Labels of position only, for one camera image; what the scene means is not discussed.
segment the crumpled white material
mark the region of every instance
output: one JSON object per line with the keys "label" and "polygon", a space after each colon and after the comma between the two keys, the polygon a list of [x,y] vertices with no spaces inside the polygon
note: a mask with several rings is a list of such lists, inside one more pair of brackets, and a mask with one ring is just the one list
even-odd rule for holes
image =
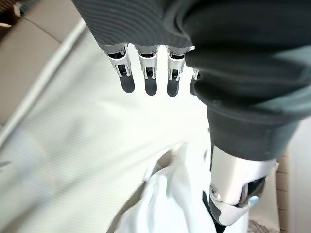
{"label": "crumpled white material", "polygon": [[[149,178],[141,199],[123,214],[115,233],[216,233],[202,202],[202,191],[208,191],[210,183],[205,151],[198,142],[183,144],[171,164]],[[224,232],[246,231],[244,216]]]}

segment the tan surface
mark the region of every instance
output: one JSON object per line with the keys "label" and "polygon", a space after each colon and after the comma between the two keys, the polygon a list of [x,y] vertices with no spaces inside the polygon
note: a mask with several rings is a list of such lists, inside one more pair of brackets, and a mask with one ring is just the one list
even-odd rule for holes
{"label": "tan surface", "polygon": [[280,228],[286,233],[288,230],[288,152],[279,157],[279,167],[276,172],[277,205]]}
{"label": "tan surface", "polygon": [[62,42],[81,16],[70,0],[42,0],[25,18]]}
{"label": "tan surface", "polygon": [[21,19],[0,45],[0,124],[22,101],[59,42]]}

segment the robotic hand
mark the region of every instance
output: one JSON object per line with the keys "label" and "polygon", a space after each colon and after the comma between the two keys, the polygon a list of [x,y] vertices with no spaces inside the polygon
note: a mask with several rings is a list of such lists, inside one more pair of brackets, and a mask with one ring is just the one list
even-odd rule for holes
{"label": "robotic hand", "polygon": [[260,198],[299,120],[311,114],[311,4],[304,0],[73,0],[125,92],[135,89],[127,43],[156,93],[158,45],[168,48],[167,92],[184,62],[207,105],[212,143],[209,208],[233,224]]}

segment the white fabric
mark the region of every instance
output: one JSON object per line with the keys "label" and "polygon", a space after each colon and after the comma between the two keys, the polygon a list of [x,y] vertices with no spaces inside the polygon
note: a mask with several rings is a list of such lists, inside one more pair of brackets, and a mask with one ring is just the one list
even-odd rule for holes
{"label": "white fabric", "polygon": [[206,107],[189,93],[192,69],[177,97],[168,97],[161,47],[150,97],[133,46],[129,53],[132,94],[87,33],[14,127],[0,149],[1,233],[105,232],[151,160],[206,133]]}
{"label": "white fabric", "polygon": [[[207,139],[180,147],[169,166],[147,181],[140,201],[123,214],[115,233],[216,233],[202,202],[202,190],[208,192],[210,183],[204,161]],[[243,216],[224,233],[245,233],[247,220]]]}

